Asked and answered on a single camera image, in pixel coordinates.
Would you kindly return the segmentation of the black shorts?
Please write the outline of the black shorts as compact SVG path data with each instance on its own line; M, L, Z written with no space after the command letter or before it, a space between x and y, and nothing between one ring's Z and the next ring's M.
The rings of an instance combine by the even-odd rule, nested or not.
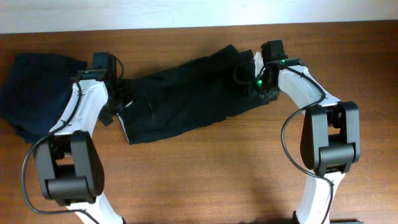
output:
M241 93L241 72L254 72L252 50L233 45L180 66L127 80L135 102L119 113L129 144L178 136L257 108Z

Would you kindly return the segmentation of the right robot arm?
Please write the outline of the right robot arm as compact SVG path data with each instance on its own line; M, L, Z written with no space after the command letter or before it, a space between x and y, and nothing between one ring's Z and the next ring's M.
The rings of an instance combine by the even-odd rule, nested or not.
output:
M297 105L298 110L284 121L280 132L288 160L307 176L301 203L290 222L330 223L336 190L361 154L357 104L327 92L302 60L285 54L281 40L262 44L252 59L235 67L233 78L248 93L254 90L271 96L283 91ZM303 166L294 161L285 142L287 125L299 114L304 115L300 140Z

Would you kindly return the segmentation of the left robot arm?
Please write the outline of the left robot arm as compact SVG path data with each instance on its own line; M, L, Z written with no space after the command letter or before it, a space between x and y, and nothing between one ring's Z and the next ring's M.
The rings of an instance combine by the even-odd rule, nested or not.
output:
M72 77L72 95L50 132L35 143L27 156L33 157L44 198L61 210L75 213L83 223L124 223L104 193L104 169L92 140L97 121L105 126L131 106L134 93L119 86L116 56L98 52L93 67Z

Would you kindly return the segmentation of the folded navy blue garment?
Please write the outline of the folded navy blue garment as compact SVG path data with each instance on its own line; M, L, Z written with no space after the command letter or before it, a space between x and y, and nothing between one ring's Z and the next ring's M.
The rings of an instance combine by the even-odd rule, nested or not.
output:
M72 94L71 77L86 61L59 54L20 53L1 87L1 118L26 143L45 136Z

